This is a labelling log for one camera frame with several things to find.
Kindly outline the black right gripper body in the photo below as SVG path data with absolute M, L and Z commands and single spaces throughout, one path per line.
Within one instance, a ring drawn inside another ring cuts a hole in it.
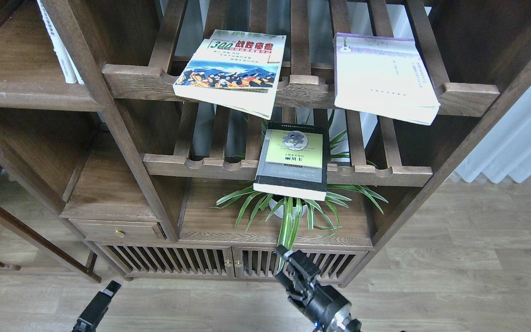
M 315 325 L 316 332 L 351 332 L 353 330 L 351 302 L 333 286 L 322 286 L 316 279 L 312 296 L 289 296 L 288 294 L 288 300 Z

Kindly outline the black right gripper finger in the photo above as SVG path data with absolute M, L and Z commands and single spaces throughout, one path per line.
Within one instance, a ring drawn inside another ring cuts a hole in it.
M 275 248 L 275 254 L 288 263 L 293 276 L 291 281 L 283 272 L 275 275 L 289 296 L 312 296 L 320 269 L 301 250 L 293 251 L 279 245 Z

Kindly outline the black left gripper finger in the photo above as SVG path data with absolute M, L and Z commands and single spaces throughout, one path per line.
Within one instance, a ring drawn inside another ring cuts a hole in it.
M 78 317 L 73 332 L 95 332 L 97 326 L 109 309 L 112 297 L 120 290 L 121 284 L 111 281 L 103 291 L 97 292 L 93 300 Z

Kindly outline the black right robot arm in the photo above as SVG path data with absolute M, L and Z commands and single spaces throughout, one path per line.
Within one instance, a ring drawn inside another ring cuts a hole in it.
M 359 332 L 361 322 L 352 319 L 351 302 L 333 286 L 320 285 L 320 269 L 302 251 L 280 245 L 275 253 L 289 266 L 292 279 L 284 273 L 275 278 L 286 288 L 288 300 L 312 323 L 316 332 Z

